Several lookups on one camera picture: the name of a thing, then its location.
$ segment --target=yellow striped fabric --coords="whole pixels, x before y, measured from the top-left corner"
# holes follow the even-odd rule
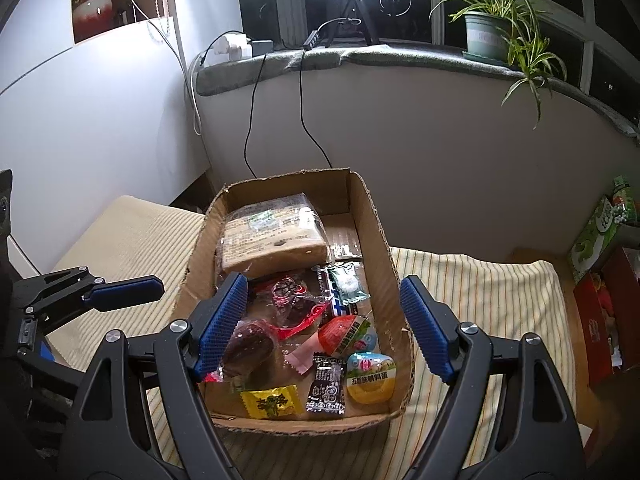
[[[119,280],[142,274],[163,279],[165,297],[152,310],[90,312],[51,335],[69,364],[84,369],[104,333],[151,333],[169,319],[202,216],[118,199],[60,261],[58,268],[88,265],[96,276]],[[417,274],[438,301],[460,320],[485,332],[520,338],[536,332],[545,341],[575,405],[575,366],[564,301],[551,264],[518,266],[480,262],[468,256],[392,249],[401,277]],[[219,431],[245,480],[398,480],[424,442],[444,400],[446,386],[425,365],[416,346],[415,387],[406,413],[391,423],[340,436],[286,437]],[[492,378],[466,464],[482,458],[492,429],[500,379]],[[158,391],[149,392],[162,455],[179,463]]]

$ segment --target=potted plant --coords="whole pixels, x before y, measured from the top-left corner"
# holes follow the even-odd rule
[[[441,0],[431,9],[451,0]],[[513,32],[513,25],[528,14],[536,12],[528,0],[458,0],[466,6],[451,14],[452,22],[464,16],[466,21],[466,51],[471,56],[506,62],[508,44],[505,38]]]
[[[438,5],[448,1],[441,0]],[[565,81],[567,78],[562,59],[547,51],[550,40],[540,32],[540,12],[529,0],[459,1],[466,6],[449,17],[452,22],[465,17],[467,52],[489,62],[498,60],[509,66],[517,65],[523,77],[511,85],[502,104],[519,86],[527,83],[536,102],[538,126],[541,115],[539,89],[546,86],[551,92],[548,79],[555,73],[561,72]]]

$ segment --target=black snack packet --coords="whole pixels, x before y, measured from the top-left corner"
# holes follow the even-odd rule
[[[344,361],[335,357],[314,354],[316,378],[309,388],[306,410],[315,413],[344,415]]]

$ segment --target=yellow candy wrapper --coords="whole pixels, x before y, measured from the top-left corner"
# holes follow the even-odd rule
[[[304,413],[295,384],[260,392],[241,392],[240,395],[251,418],[275,418]]]

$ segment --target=plant pot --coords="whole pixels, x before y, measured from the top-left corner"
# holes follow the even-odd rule
[[[503,38],[503,31],[510,30],[509,20],[484,12],[468,12],[465,21],[466,51],[469,54],[507,61],[509,46]]]

